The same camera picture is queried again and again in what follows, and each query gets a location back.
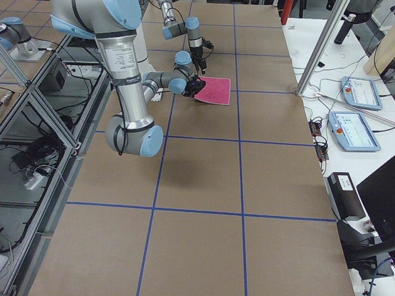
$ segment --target computer screen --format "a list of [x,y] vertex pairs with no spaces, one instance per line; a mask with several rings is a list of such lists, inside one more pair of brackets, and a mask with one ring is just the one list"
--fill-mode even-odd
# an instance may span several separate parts
[[336,113],[336,117],[350,147],[376,147],[358,113]]
[[348,83],[352,89],[352,98],[355,103],[378,105],[375,90],[370,80],[350,78]]
[[357,190],[381,239],[395,237],[395,156],[357,185]]

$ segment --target warning sticker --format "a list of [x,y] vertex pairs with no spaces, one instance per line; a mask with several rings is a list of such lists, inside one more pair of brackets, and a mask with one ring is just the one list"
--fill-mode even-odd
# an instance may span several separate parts
[[133,47],[106,49],[109,67],[113,72],[136,69],[137,63]]
[[341,189],[344,191],[352,191],[351,181],[347,175],[338,175]]

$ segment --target pink towel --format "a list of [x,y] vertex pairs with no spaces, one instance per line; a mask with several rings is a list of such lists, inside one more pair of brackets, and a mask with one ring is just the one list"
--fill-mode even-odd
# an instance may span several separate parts
[[206,86],[195,95],[195,99],[201,102],[217,105],[229,105],[230,79],[200,77],[206,82]]

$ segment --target black box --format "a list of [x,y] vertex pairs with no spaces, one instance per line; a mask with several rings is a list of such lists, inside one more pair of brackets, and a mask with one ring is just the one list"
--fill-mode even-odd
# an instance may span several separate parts
[[357,221],[366,217],[349,173],[332,173],[328,183],[341,220]]

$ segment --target white table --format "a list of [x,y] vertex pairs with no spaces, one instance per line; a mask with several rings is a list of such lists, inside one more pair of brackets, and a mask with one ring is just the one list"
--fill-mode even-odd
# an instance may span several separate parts
[[[299,73],[303,72],[306,64],[310,58],[313,48],[321,34],[322,28],[325,25],[325,20],[313,20],[313,19],[299,19],[290,18],[283,30],[286,37],[286,42],[288,45],[289,53],[292,58],[292,63],[296,78],[299,81]],[[332,40],[335,38],[338,30],[335,30],[334,35],[331,37],[331,41],[327,48],[325,49],[324,55],[321,58],[321,62],[325,64],[324,67],[316,69],[312,79],[311,84],[319,86],[321,79],[329,78],[332,80],[341,80],[344,76],[356,76],[361,78],[370,79],[380,79],[378,76],[367,76],[363,70],[363,66],[368,60],[365,55],[362,46],[359,44],[355,35],[351,32],[348,37],[344,40],[342,45],[337,45]],[[338,67],[345,67],[336,70],[327,70]],[[388,94],[388,90],[384,83],[376,81],[376,86],[379,94]],[[304,92],[305,97],[303,98],[305,107],[313,110],[313,117],[326,118],[328,114],[328,109],[321,104],[316,98],[309,99],[308,97],[314,97],[317,90],[314,87],[307,87]],[[340,82],[323,80],[321,85],[321,92],[330,97],[336,97],[338,99],[343,99],[340,92]],[[392,121],[395,121],[395,101],[389,97],[381,98],[383,103],[383,110],[379,112],[374,112],[381,117],[385,117]],[[329,106],[332,106],[332,101],[329,99],[322,99],[322,101]],[[349,109],[343,107],[340,104],[335,104],[332,108],[334,111],[350,111]],[[307,118],[310,118],[310,111],[306,109]],[[389,127],[376,120],[365,116],[368,124],[373,130],[385,130]],[[359,184],[363,181],[370,173],[379,168],[387,160],[395,155],[395,130],[376,133],[375,136],[380,143],[381,151],[379,152],[344,152],[341,150],[340,146],[336,142],[336,139],[331,134],[330,129],[326,128],[327,121],[323,121],[322,133],[328,139],[328,155],[329,161],[327,161],[326,172],[324,177],[329,176],[334,171],[346,171],[349,172],[354,185]],[[365,232],[362,228],[362,223],[364,220],[350,222],[353,227],[355,227],[360,232]],[[364,281],[366,288],[368,288],[368,281]],[[386,277],[383,279],[375,280],[375,286],[373,288],[372,295],[380,296],[392,296],[395,291],[395,277]]]

